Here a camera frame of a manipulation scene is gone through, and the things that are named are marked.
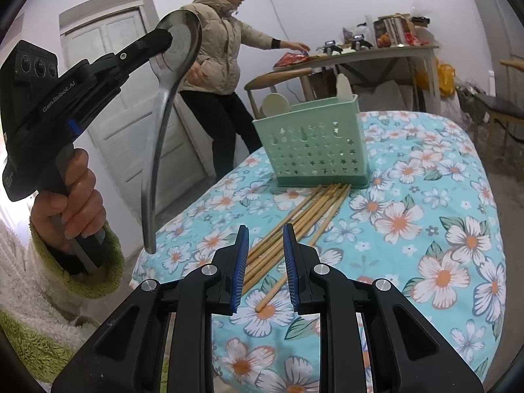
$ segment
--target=beige puffer vest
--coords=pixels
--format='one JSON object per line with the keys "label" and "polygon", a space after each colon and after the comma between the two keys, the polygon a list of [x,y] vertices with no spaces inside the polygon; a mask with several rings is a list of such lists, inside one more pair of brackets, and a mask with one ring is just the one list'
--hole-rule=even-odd
{"label": "beige puffer vest", "polygon": [[240,79],[236,61],[240,45],[271,49],[272,38],[233,18],[235,8],[226,0],[194,0],[182,8],[194,12],[202,23],[202,47],[196,60],[207,75],[202,87],[185,82],[182,90],[233,93]]}

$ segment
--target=metal screw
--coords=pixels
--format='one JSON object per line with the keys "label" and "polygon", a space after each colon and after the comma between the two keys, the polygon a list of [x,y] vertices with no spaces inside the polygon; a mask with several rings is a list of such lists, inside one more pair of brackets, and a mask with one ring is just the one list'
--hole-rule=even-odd
{"label": "metal screw", "polygon": [[391,282],[387,279],[379,279],[375,283],[375,286],[381,291],[389,291],[391,289]]}
{"label": "metal screw", "polygon": [[212,275],[212,274],[215,274],[216,272],[218,271],[218,269],[216,268],[215,265],[205,265],[203,268],[202,268],[202,273],[203,274],[206,274],[206,275]]}
{"label": "metal screw", "polygon": [[313,270],[318,274],[328,274],[329,273],[329,266],[326,265],[316,265],[313,267]]}
{"label": "metal screw", "polygon": [[158,282],[156,282],[154,279],[148,279],[142,282],[141,286],[143,291],[155,291],[158,286]]}

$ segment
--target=black sleeve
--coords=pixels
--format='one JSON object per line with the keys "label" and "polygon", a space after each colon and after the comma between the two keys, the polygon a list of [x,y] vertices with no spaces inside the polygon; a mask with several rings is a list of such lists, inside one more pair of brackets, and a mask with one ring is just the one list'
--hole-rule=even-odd
{"label": "black sleeve", "polygon": [[271,49],[280,48],[280,40],[276,40],[273,38],[273,41],[271,41]]}

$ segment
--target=man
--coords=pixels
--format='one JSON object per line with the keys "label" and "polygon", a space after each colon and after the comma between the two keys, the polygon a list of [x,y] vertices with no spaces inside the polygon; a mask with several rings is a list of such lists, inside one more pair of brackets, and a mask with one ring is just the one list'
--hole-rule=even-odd
{"label": "man", "polygon": [[180,95],[213,139],[217,181],[233,169],[237,133],[250,153],[262,146],[253,118],[235,93],[240,78],[237,64],[240,45],[309,51],[305,44],[275,40],[232,17],[243,1],[194,0],[183,7],[197,14],[203,38],[197,61],[189,70]]}

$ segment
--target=blue tablecloth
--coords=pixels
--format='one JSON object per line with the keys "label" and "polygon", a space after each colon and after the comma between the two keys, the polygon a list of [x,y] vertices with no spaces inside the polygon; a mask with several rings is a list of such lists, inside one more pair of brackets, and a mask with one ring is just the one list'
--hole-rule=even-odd
{"label": "blue tablecloth", "polygon": [[[319,238],[320,260],[351,279],[391,280],[484,379],[502,329],[506,275],[496,206],[475,148],[438,116],[366,112],[362,121],[371,184],[350,194]],[[257,243],[310,191],[279,188],[260,149],[158,232],[158,252],[142,252],[132,286],[179,279],[211,262],[240,224]],[[319,389],[318,315],[295,314],[286,288],[255,312],[284,272],[281,262],[235,315],[213,317],[214,367],[238,391]]]}

